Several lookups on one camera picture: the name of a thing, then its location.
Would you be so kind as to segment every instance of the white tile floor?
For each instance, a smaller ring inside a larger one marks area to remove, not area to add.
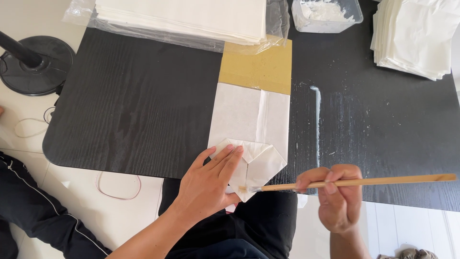
[[[0,24],[7,24],[1,29],[17,40],[32,35],[51,35],[77,50],[85,27],[60,21],[69,3],[70,0],[0,1],[0,10],[7,10],[0,16]],[[452,70],[457,83],[460,78],[460,30],[454,36],[453,46],[459,46],[452,50]],[[142,190],[138,197],[119,201],[96,191],[96,171],[50,164],[41,149],[44,133],[23,139],[16,137],[13,129],[21,119],[42,118],[45,109],[53,106],[56,99],[55,94],[27,97],[0,83],[0,105],[6,109],[0,117],[0,150],[23,161],[41,188],[56,196],[72,214],[82,219],[102,243],[115,249],[157,218],[162,180],[141,177]],[[17,131],[29,135],[44,127],[44,123],[26,121],[18,125]],[[100,186],[107,194],[126,198],[136,192],[137,184],[135,176],[105,172]],[[308,200],[307,205],[299,209],[291,258],[329,258],[329,235],[317,216],[318,199],[310,196]],[[460,258],[458,215],[460,213],[365,203],[359,224],[374,258],[378,253],[391,255],[407,243],[434,249],[440,259],[456,259]],[[17,226],[11,225],[11,229],[20,250],[18,258],[63,258],[61,252],[27,237]],[[450,250],[440,248],[446,247],[447,243],[452,244]]]

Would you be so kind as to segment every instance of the wooden brush handle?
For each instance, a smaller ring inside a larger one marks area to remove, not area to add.
[[[337,180],[334,182],[337,186],[355,186],[355,185],[374,185],[374,184],[390,184],[390,183],[411,183],[411,182],[445,182],[455,181],[455,174],[438,174],[438,175],[423,175],[423,176],[398,176],[398,177],[383,177],[369,179],[350,179]],[[307,188],[321,188],[326,182],[312,182]],[[262,191],[281,191],[295,189],[295,183],[275,184],[262,187]]]

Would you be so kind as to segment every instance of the tissue paper stack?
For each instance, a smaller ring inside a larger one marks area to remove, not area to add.
[[[450,74],[458,0],[383,0],[374,14],[371,49],[378,66],[442,79]]]
[[[265,41],[265,0],[96,0],[98,18],[242,45]]]

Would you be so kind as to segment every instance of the person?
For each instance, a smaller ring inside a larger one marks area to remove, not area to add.
[[[234,213],[225,208],[240,202],[226,194],[241,160],[242,146],[202,152],[182,180],[165,179],[159,217],[116,249],[108,259],[287,259],[297,216],[297,195],[258,192]],[[310,182],[326,181],[318,189],[319,218],[331,232],[332,259],[369,259],[357,225],[361,186],[337,187],[338,179],[362,178],[355,165],[319,167],[302,173],[296,182],[304,193]]]
[[[0,106],[0,116],[4,109]],[[53,196],[40,189],[27,167],[0,151],[0,259],[16,259],[9,223],[63,252],[66,259],[102,259],[112,251]]]

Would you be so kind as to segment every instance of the glue residue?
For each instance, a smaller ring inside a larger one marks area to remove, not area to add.
[[[302,13],[308,19],[328,22],[354,22],[353,15],[345,18],[346,10],[341,9],[337,2],[332,0],[300,1]]]

